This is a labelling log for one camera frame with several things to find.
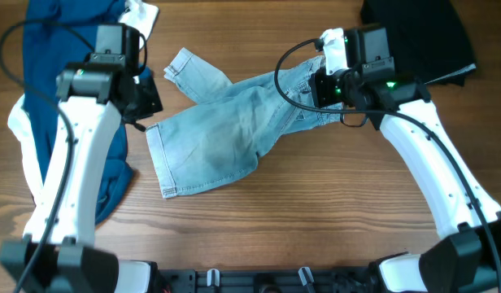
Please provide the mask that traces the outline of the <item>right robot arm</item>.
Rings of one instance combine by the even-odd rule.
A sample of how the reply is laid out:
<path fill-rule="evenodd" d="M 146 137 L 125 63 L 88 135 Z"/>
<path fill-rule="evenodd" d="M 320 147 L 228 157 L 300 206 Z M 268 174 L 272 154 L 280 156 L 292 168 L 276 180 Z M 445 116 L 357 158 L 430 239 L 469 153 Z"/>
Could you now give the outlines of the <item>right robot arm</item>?
<path fill-rule="evenodd" d="M 425 85 L 395 71 L 385 29 L 328 29 L 316 49 L 325 64 L 311 78 L 315 106 L 342 103 L 372 122 L 410 170 L 439 237 L 421 254 L 377 261 L 381 290 L 501 290 L 501 206 L 455 149 Z"/>

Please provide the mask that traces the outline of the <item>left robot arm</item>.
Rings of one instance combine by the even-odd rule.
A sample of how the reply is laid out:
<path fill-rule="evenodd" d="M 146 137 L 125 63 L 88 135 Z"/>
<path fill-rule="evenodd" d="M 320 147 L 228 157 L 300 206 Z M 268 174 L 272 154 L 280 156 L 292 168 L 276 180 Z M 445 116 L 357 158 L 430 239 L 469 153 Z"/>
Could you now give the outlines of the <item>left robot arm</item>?
<path fill-rule="evenodd" d="M 151 261 L 120 260 L 94 246 L 95 208 L 117 129 L 141 127 L 163 108 L 155 83 L 136 82 L 146 39 L 126 24 L 101 24 L 80 63 L 57 76 L 46 102 L 59 114 L 41 200 L 19 240 L 4 242 L 0 264 L 25 292 L 160 292 Z"/>

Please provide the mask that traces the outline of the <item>light blue denim shorts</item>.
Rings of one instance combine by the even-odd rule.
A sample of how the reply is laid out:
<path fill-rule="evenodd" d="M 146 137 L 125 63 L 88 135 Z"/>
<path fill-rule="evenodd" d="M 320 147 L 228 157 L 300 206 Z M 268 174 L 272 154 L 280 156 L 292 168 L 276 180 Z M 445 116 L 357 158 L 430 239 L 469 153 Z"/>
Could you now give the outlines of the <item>light blue denim shorts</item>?
<path fill-rule="evenodd" d="M 233 183 L 254 172 L 280 136 L 338 122 L 338 114 L 291 105 L 313 104 L 309 79 L 324 63 L 319 55 L 233 83 L 181 49 L 164 76 L 195 104 L 146 130 L 162 196 L 195 195 Z"/>

